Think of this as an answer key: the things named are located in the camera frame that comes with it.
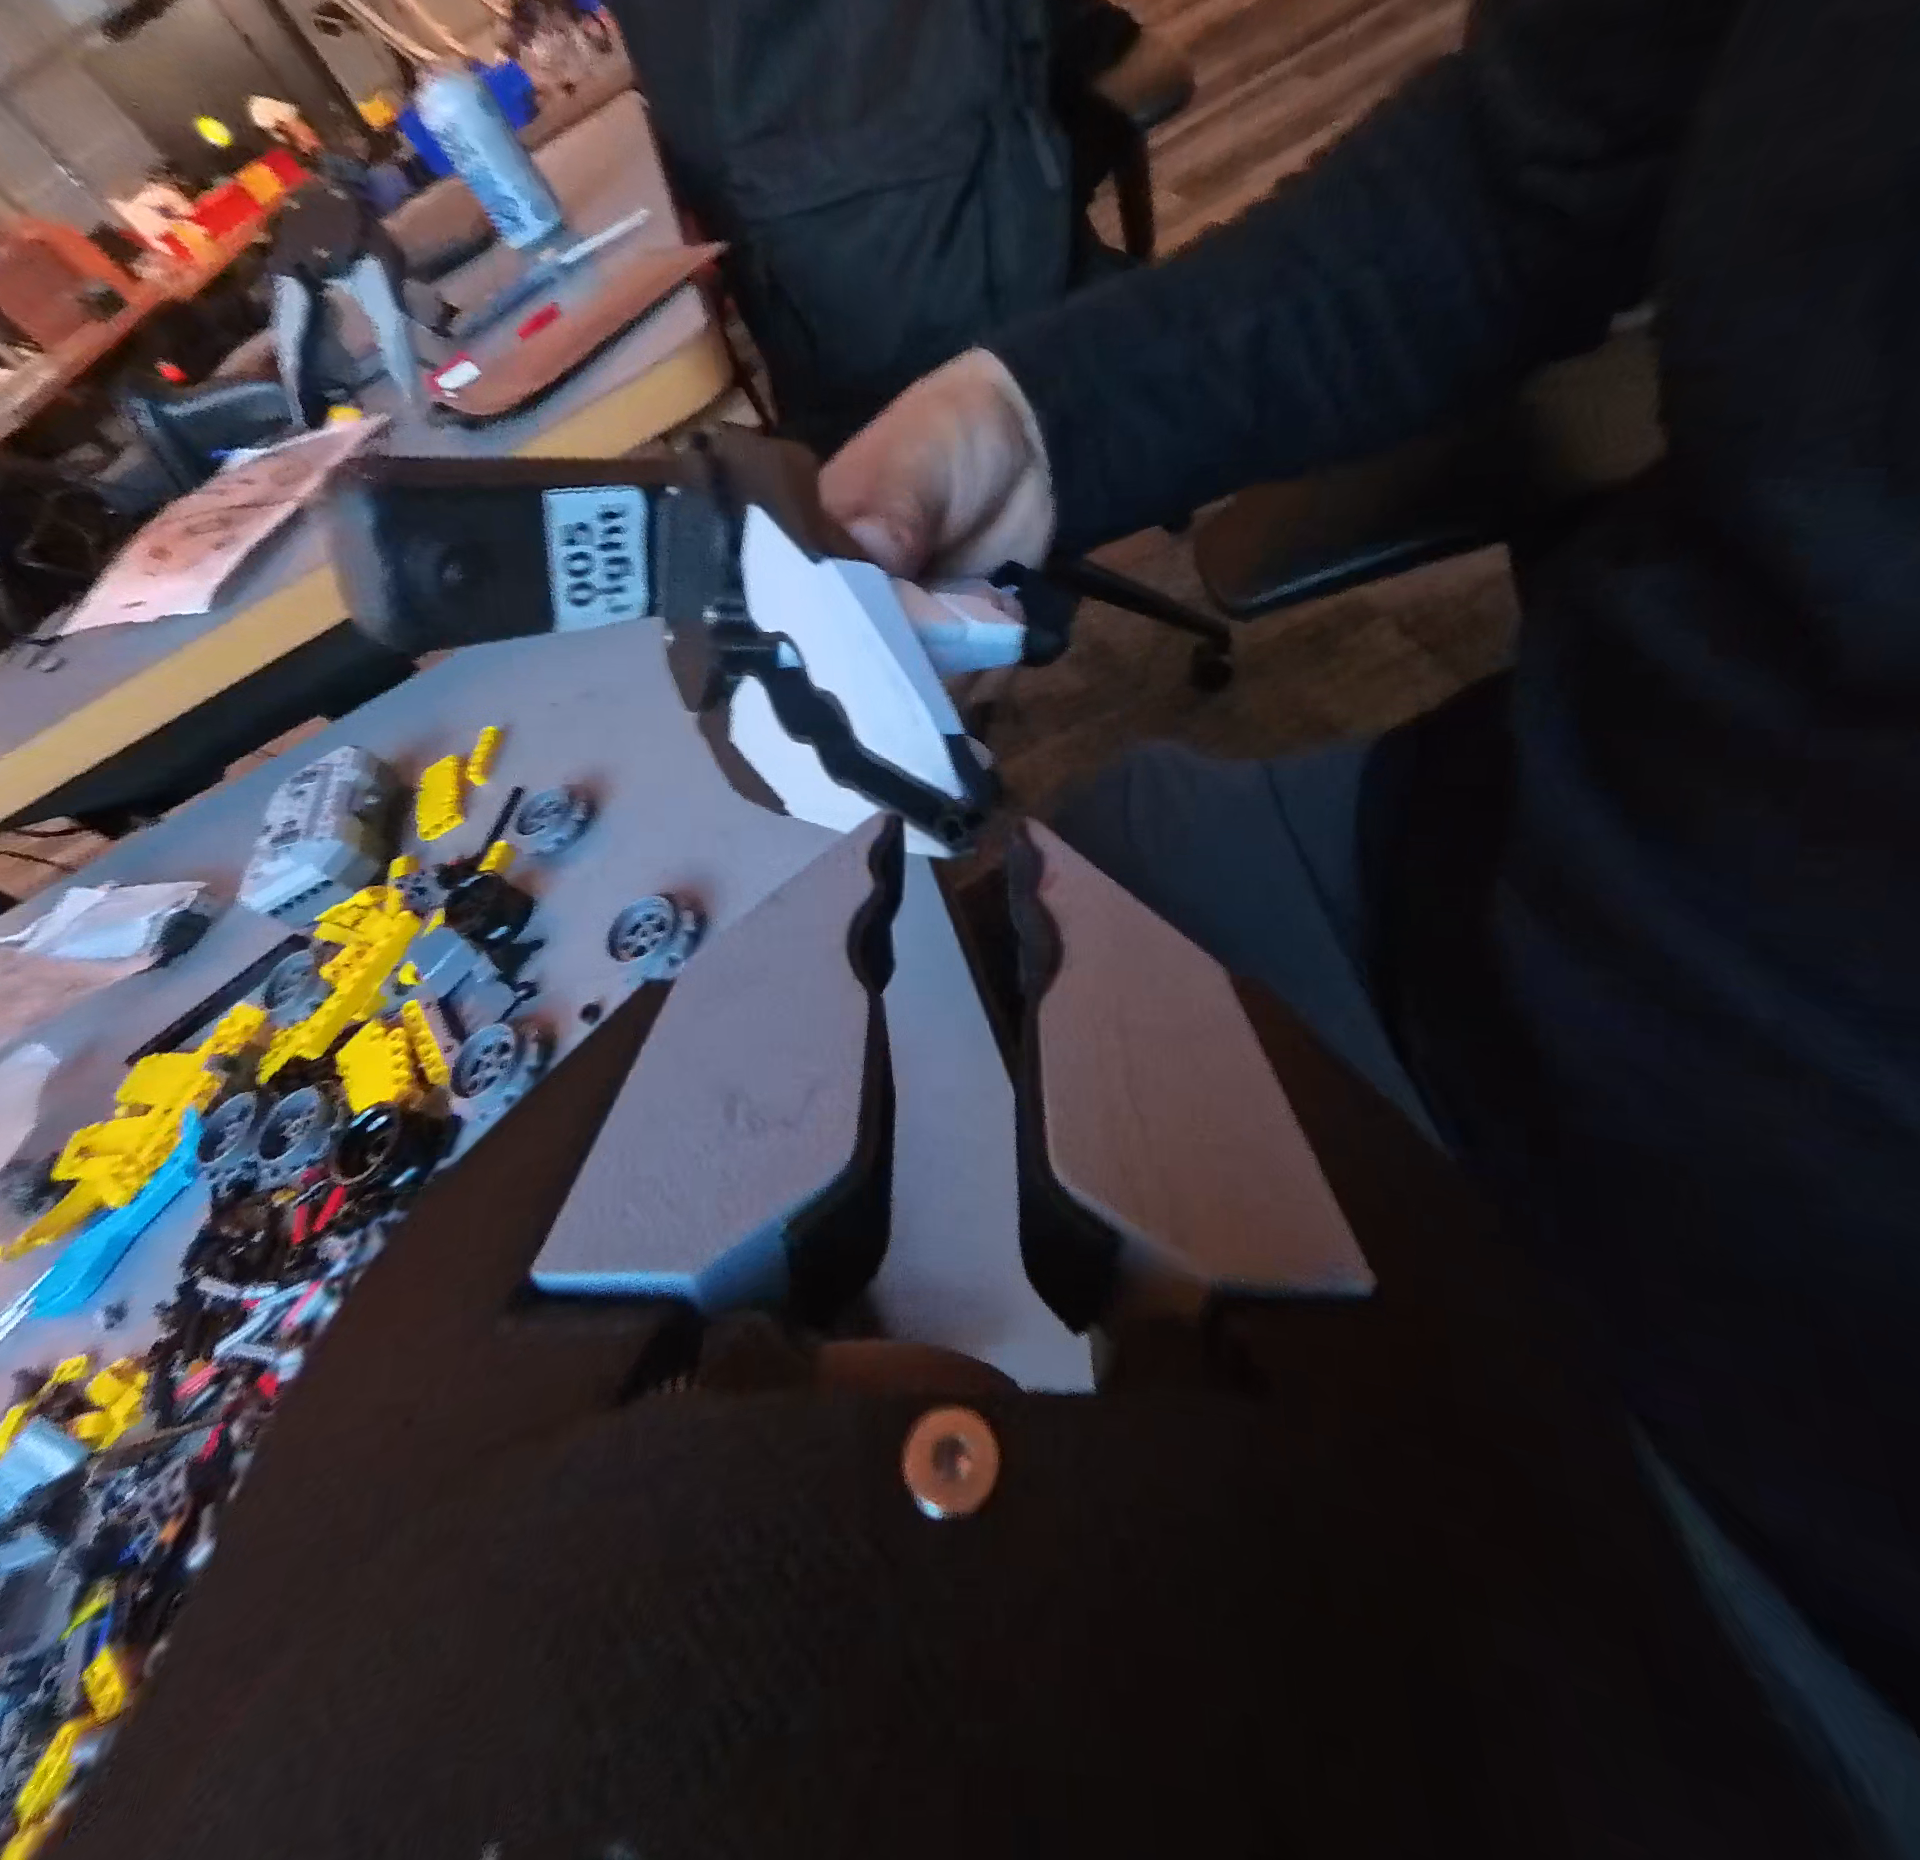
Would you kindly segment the blue brick separator tool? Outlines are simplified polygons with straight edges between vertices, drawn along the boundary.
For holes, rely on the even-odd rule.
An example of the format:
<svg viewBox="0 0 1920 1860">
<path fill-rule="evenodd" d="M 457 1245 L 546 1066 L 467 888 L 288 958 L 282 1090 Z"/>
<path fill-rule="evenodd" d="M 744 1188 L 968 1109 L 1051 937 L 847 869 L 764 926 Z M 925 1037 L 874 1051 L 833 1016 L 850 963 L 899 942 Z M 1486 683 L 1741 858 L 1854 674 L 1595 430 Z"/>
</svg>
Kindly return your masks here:
<svg viewBox="0 0 1920 1860">
<path fill-rule="evenodd" d="M 11 1306 L 11 1323 L 85 1315 L 132 1249 L 196 1185 L 202 1123 L 182 1123 L 179 1139 L 147 1182 L 123 1206 L 64 1246 L 52 1266 Z"/>
</svg>

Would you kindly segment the person's right hand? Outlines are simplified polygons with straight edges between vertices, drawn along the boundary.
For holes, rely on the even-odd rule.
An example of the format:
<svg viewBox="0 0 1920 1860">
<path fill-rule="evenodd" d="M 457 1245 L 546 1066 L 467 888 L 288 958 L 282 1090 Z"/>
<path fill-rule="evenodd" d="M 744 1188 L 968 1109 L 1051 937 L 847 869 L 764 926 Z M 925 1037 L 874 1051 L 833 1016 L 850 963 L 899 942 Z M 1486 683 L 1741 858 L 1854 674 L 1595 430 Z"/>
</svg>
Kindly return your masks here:
<svg viewBox="0 0 1920 1860">
<path fill-rule="evenodd" d="M 911 582 L 1038 571 L 1058 526 L 1038 418 L 983 349 L 904 388 L 827 458 L 817 493 L 867 561 Z"/>
</svg>

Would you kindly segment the white bottle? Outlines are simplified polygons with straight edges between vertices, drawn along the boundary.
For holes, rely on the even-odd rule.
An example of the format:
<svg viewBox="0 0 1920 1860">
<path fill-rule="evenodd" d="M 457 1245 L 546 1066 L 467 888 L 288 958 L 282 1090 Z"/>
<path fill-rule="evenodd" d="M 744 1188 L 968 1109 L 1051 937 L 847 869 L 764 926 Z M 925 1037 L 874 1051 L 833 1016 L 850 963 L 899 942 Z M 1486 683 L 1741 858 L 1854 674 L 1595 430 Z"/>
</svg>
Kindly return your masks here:
<svg viewBox="0 0 1920 1860">
<path fill-rule="evenodd" d="M 472 193 L 507 249 L 529 253 L 564 234 L 564 208 L 492 91 L 469 67 L 428 64 L 414 111 L 450 172 Z"/>
</svg>

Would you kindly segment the printed paper sheet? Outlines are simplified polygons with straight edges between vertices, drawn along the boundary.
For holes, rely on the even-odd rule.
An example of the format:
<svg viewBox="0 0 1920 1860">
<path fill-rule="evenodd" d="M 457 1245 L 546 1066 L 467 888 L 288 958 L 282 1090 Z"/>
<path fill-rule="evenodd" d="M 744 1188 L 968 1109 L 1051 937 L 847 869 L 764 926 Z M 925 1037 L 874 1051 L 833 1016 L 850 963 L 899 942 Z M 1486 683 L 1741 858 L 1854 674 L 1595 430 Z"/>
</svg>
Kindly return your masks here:
<svg viewBox="0 0 1920 1860">
<path fill-rule="evenodd" d="M 58 639 L 197 619 L 255 552 L 305 513 L 333 477 L 373 446 L 389 418 L 331 418 L 276 446 L 244 448 L 161 506 L 66 615 Z"/>
</svg>

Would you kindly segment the black grey device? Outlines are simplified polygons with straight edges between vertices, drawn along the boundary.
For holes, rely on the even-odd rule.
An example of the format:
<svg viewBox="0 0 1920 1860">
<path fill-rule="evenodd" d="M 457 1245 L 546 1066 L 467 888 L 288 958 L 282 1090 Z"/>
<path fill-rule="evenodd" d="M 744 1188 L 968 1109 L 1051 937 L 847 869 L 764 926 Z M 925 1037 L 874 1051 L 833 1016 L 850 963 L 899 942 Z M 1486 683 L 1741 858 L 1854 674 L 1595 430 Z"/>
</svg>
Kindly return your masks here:
<svg viewBox="0 0 1920 1860">
<path fill-rule="evenodd" d="M 404 257 L 362 196 L 312 183 L 279 213 L 267 254 L 270 337 L 277 381 L 302 430 L 324 426 L 347 383 L 325 370 L 338 310 L 355 308 L 379 368 L 407 411 L 424 403 L 415 321 L 405 305 Z"/>
</svg>

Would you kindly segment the pile of yellow beams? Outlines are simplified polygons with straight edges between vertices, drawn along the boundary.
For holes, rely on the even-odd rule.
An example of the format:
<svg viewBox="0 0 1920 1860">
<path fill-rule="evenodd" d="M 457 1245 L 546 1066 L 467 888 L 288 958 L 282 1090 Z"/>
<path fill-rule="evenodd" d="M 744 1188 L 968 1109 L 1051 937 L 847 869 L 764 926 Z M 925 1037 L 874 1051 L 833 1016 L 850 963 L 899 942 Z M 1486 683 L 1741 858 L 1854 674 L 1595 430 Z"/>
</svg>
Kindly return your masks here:
<svg viewBox="0 0 1920 1860">
<path fill-rule="evenodd" d="M 30 1229 L 61 1240 L 95 1219 L 126 1210 L 157 1182 L 179 1151 L 190 1115 L 204 1117 L 244 1083 L 271 1085 L 313 1066 L 395 1003 L 402 968 L 425 923 L 395 879 L 325 908 L 305 937 L 312 1006 L 290 1019 L 259 1003 L 235 1003 L 191 1051 L 132 1060 L 111 1099 L 111 1117 L 78 1128 L 50 1169 L 59 1197 Z"/>
</svg>

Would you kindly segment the wooden table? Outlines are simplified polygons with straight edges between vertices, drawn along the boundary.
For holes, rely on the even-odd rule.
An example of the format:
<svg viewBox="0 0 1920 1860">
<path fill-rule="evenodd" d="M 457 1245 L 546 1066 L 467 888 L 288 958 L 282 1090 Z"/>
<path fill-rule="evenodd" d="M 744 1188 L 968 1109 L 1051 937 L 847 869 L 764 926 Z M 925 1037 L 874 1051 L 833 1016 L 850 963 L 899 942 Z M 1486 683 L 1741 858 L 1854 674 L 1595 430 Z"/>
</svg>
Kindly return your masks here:
<svg viewBox="0 0 1920 1860">
<path fill-rule="evenodd" d="M 619 457 L 722 400 L 733 362 L 707 291 L 683 281 L 566 381 L 507 408 L 531 366 L 612 303 L 625 276 L 682 246 L 647 111 L 612 97 L 536 156 L 572 226 L 599 234 L 644 213 L 556 291 L 469 349 L 464 397 L 478 420 L 395 416 L 400 457 Z M 2 669 L 2 819 L 27 827 L 163 813 L 228 763 L 313 718 L 338 718 L 400 685 L 409 664 L 355 633 L 309 519 L 282 529 L 197 616 L 58 633 Z"/>
</svg>

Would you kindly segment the black swivel chair base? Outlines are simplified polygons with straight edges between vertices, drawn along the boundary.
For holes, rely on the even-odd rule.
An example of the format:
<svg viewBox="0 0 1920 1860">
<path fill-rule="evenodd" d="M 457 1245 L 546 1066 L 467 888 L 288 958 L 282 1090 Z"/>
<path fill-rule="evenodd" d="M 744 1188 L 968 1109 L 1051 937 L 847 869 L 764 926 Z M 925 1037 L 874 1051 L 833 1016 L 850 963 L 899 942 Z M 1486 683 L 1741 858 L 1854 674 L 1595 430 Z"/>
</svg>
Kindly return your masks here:
<svg viewBox="0 0 1920 1860">
<path fill-rule="evenodd" d="M 1219 695 L 1234 680 L 1236 636 L 1219 615 L 1087 557 L 1049 557 L 1040 575 L 1074 608 L 1098 607 L 1186 639 L 1187 680 L 1197 695 Z"/>
</svg>

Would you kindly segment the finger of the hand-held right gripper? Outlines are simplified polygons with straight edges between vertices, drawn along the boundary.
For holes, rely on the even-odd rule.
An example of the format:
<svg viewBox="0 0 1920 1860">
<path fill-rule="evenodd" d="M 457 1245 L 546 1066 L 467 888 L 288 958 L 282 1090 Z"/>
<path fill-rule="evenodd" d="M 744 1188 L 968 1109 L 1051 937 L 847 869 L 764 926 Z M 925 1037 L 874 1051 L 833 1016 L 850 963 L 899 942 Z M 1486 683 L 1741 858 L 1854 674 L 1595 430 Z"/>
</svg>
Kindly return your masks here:
<svg viewBox="0 0 1920 1860">
<path fill-rule="evenodd" d="M 766 511 L 742 515 L 738 580 L 735 673 L 806 673 L 817 683 L 911 673 L 943 685 L 890 579 L 864 562 L 807 555 Z M 963 791 L 992 770 L 958 724 Z"/>
<path fill-rule="evenodd" d="M 961 848 L 961 726 L 946 688 L 915 673 L 712 673 L 704 735 L 740 792 L 850 835 L 895 819 L 909 851 Z"/>
</svg>

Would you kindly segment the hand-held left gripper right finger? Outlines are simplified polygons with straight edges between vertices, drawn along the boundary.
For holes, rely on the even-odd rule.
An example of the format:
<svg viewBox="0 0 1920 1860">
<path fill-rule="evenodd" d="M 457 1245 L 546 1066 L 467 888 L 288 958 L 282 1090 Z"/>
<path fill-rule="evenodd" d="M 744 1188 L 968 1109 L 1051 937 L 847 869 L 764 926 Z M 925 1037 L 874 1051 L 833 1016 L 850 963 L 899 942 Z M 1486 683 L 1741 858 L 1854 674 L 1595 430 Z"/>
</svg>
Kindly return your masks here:
<svg viewBox="0 0 1920 1860">
<path fill-rule="evenodd" d="M 1020 1260 L 1053 1318 L 1374 1297 L 1234 979 L 1035 821 L 1007 914 Z"/>
</svg>

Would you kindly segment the pile of small building pieces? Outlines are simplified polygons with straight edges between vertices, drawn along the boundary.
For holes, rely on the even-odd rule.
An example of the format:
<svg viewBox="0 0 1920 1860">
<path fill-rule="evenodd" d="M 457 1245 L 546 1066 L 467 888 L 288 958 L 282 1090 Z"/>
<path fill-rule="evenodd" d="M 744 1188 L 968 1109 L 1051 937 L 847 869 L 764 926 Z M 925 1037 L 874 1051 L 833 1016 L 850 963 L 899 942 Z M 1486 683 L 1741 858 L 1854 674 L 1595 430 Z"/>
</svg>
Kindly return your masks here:
<svg viewBox="0 0 1920 1860">
<path fill-rule="evenodd" d="M 282 1396 L 405 1209 L 338 1185 L 229 1206 L 187 1249 L 152 1344 L 16 1376 L 4 1857 L 37 1857 L 74 1813 L 163 1658 Z"/>
</svg>

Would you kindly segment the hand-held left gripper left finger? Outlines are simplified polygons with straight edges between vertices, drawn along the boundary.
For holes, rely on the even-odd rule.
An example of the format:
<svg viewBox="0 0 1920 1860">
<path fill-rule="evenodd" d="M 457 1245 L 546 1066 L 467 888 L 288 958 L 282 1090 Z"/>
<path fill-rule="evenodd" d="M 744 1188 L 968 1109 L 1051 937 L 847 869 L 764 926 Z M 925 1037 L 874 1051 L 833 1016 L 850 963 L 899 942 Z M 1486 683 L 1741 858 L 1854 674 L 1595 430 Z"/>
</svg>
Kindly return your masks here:
<svg viewBox="0 0 1920 1860">
<path fill-rule="evenodd" d="M 876 816 L 694 952 L 531 1262 L 564 1302 L 833 1320 L 891 1240 L 886 992 L 904 828 Z"/>
</svg>

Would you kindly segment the grey battery box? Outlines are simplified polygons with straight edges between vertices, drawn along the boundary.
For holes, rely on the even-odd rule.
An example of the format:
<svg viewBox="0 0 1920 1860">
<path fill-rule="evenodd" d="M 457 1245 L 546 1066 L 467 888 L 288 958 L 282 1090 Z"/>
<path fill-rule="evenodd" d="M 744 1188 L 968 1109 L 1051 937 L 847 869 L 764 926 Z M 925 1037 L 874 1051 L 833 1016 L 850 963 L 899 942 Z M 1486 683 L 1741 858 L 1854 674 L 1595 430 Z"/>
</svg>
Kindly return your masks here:
<svg viewBox="0 0 1920 1860">
<path fill-rule="evenodd" d="M 341 745 L 270 794 L 235 901 L 252 914 L 313 918 L 384 874 L 400 783 L 367 749 Z"/>
</svg>

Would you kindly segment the person's dark clothing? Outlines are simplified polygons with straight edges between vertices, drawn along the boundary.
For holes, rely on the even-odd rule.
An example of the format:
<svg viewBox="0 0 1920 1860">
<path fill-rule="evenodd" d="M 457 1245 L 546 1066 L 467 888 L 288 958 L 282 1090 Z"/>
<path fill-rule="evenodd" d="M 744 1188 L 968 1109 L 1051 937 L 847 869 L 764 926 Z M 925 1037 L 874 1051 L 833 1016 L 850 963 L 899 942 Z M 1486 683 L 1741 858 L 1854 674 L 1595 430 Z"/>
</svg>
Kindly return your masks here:
<svg viewBox="0 0 1920 1860">
<path fill-rule="evenodd" d="M 1138 746 L 1053 831 L 1442 1141 L 1707 1599 L 1915 1857 L 1915 397 L 1738 394 L 1370 745 Z"/>
</svg>

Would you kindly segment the grey panel piece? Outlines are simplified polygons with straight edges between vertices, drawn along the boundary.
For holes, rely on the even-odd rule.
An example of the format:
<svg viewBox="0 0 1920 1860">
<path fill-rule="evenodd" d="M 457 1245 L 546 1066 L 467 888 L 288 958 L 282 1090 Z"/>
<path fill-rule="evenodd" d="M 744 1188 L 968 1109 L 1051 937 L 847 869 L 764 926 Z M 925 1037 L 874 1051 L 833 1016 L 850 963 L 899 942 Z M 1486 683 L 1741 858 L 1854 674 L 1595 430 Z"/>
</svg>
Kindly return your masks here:
<svg viewBox="0 0 1920 1860">
<path fill-rule="evenodd" d="M 506 1023 L 519 1005 L 493 958 L 444 925 L 414 937 L 397 988 L 402 999 L 435 1009 L 461 1037 Z"/>
</svg>

